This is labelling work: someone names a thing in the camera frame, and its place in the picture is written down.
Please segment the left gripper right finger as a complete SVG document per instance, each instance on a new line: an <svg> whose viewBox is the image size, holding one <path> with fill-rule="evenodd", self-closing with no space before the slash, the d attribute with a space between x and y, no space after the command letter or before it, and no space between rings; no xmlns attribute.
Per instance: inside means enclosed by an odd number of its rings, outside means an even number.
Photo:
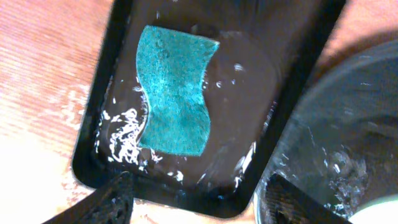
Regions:
<svg viewBox="0 0 398 224"><path fill-rule="evenodd" d="M273 174L265 189L266 223L351 224L279 174Z"/></svg>

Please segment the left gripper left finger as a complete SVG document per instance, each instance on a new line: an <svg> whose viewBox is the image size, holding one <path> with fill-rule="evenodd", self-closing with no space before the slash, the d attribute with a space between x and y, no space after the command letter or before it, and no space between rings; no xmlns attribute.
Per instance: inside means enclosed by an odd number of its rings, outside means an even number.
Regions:
<svg viewBox="0 0 398 224"><path fill-rule="evenodd" d="M129 224L134 177L122 172L92 194L43 224Z"/></svg>

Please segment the green sponge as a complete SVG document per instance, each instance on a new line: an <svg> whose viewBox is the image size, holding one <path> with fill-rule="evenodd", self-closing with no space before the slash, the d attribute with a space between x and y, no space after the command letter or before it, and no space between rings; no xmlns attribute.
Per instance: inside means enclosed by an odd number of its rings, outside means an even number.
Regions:
<svg viewBox="0 0 398 224"><path fill-rule="evenodd" d="M149 109L140 147L202 155L211 129L203 79L219 44L199 35L145 26L136 52L137 77Z"/></svg>

